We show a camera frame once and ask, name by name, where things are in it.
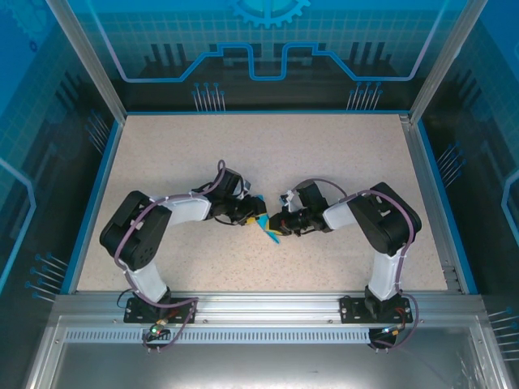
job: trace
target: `gear logo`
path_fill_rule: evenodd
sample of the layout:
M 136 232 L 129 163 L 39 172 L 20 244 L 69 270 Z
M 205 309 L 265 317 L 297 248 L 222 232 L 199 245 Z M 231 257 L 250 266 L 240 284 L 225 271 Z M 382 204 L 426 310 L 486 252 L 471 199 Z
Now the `gear logo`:
M 0 0 L 0 11 L 10 11 L 18 27 L 32 40 L 35 40 L 47 25 L 44 0 Z
M 310 0 L 230 0 L 229 4 L 234 16 L 241 16 L 244 23 L 270 28 L 292 23 L 295 15 L 302 15 L 303 7 L 310 6 Z

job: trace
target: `beige tabletop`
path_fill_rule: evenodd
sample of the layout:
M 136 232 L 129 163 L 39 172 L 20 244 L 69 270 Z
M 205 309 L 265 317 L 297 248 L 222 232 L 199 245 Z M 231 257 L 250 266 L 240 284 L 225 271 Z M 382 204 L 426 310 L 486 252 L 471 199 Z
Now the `beige tabletop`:
M 402 287 L 446 289 L 397 115 L 243 114 L 127 119 L 78 290 L 127 288 L 99 234 L 130 191 L 185 193 L 211 181 L 219 159 L 251 182 L 252 195 L 265 197 L 271 215 L 281 210 L 279 195 L 305 178 L 330 179 L 348 193 L 387 182 L 422 219 Z M 339 199 L 333 188 L 320 188 L 328 203 Z M 257 224 L 210 220 L 166 230 L 156 261 L 172 290 L 317 292 L 363 290 L 373 254 L 357 225 L 281 237 L 277 245 Z

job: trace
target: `transparent wall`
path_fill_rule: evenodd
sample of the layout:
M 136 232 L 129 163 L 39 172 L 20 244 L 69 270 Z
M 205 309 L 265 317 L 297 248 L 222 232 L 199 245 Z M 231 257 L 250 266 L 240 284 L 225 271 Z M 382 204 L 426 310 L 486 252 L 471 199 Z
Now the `transparent wall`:
M 507 306 L 519 311 L 517 15 L 517 2 L 488 2 L 423 117 L 476 284 L 490 312 Z M 519 377 L 517 362 L 511 363 Z
M 408 109 L 465 0 L 72 0 L 130 111 Z
M 0 0 L 0 58 L 0 376 L 18 388 L 114 118 L 45 2 Z
M 152 355 L 139 344 L 65 344 L 52 388 L 487 387 L 473 341 L 460 328 L 419 329 L 412 342 L 389 354 L 367 344 L 240 343 L 178 344 Z

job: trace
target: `black mounting bracket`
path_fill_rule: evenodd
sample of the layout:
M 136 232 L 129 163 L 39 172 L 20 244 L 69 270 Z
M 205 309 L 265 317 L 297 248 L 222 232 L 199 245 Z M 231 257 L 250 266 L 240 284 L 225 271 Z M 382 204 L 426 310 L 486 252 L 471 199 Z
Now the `black mounting bracket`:
M 186 298 L 170 298 L 167 303 L 176 304 L 185 300 Z M 124 312 L 124 318 L 122 321 L 124 323 L 153 324 L 156 323 L 157 320 L 169 316 L 174 311 L 176 311 L 174 315 L 168 318 L 168 323 L 182 324 L 186 320 L 191 307 L 191 304 L 186 304 L 184 306 L 179 306 L 178 308 L 165 310 L 150 306 L 148 303 L 144 302 L 138 297 L 131 297 L 127 301 L 127 307 Z M 196 312 L 194 312 L 189 319 L 189 324 L 195 322 L 195 316 Z
M 342 324 L 399 324 L 402 317 L 395 311 L 402 308 L 405 311 L 405 323 L 413 322 L 413 314 L 409 299 L 397 295 L 398 298 L 392 299 L 392 304 L 384 312 L 380 312 L 377 319 L 366 308 L 365 297 L 344 296 L 339 299 L 339 312 L 341 313 Z

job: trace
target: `robotic arm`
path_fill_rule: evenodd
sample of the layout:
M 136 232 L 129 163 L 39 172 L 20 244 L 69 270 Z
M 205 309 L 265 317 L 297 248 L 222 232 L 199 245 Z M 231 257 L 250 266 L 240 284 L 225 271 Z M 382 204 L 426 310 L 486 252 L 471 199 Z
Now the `robotic arm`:
M 211 182 L 194 189 L 202 193 Z M 250 196 L 251 184 L 231 169 L 225 169 L 218 185 L 209 193 L 183 199 L 167 199 L 154 207 L 137 225 L 122 248 L 119 260 L 126 264 L 126 276 L 148 300 L 169 302 L 169 290 L 162 280 L 154 257 L 166 228 L 187 221 L 215 219 L 224 224 L 245 225 L 266 214 L 264 201 Z M 114 257 L 123 236 L 137 216 L 157 198 L 139 191 L 131 192 L 101 233 L 100 242 Z M 229 222 L 218 219 L 227 216 Z
M 279 235 L 300 237 L 358 224 L 376 251 L 365 289 L 365 306 L 375 321 L 391 314 L 401 298 L 395 287 L 400 280 L 401 252 L 422 228 L 416 212 L 384 182 L 332 206 L 313 181 L 298 186 L 296 191 L 301 207 L 294 204 L 294 192 L 289 190 L 281 196 L 282 210 L 270 218 L 268 229 Z M 413 229 L 411 240 L 408 221 Z

